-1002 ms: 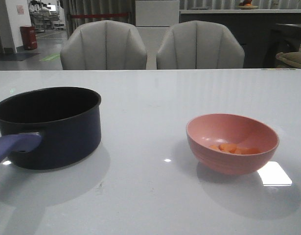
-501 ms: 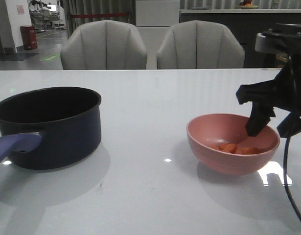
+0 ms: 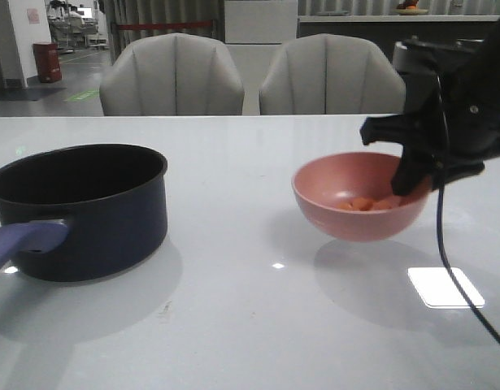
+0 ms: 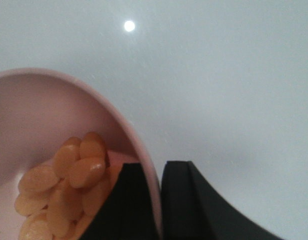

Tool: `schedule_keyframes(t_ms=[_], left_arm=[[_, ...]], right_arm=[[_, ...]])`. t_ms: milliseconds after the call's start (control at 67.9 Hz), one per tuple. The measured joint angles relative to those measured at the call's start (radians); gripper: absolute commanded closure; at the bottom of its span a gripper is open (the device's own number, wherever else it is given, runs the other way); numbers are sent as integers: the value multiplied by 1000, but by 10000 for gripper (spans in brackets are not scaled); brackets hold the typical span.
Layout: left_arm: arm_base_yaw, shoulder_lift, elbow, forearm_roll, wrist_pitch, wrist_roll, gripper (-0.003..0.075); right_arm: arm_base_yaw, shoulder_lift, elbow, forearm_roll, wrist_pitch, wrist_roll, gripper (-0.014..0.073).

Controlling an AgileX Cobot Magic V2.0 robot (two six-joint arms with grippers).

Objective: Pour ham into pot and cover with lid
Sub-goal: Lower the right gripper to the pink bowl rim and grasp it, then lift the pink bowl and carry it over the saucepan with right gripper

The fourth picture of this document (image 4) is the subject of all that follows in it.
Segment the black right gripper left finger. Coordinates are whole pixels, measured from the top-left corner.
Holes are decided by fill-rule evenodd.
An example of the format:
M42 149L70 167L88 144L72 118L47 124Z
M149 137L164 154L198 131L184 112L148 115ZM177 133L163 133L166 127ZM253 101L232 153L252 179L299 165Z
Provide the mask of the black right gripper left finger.
M80 239L159 239L147 181L139 163L123 164L112 192Z

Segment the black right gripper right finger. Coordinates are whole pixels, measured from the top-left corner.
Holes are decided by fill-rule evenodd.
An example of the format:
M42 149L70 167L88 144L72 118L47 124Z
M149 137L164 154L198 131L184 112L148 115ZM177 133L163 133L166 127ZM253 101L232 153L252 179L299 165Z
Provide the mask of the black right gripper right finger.
M165 240L276 240L230 205L191 161L168 161L162 176Z

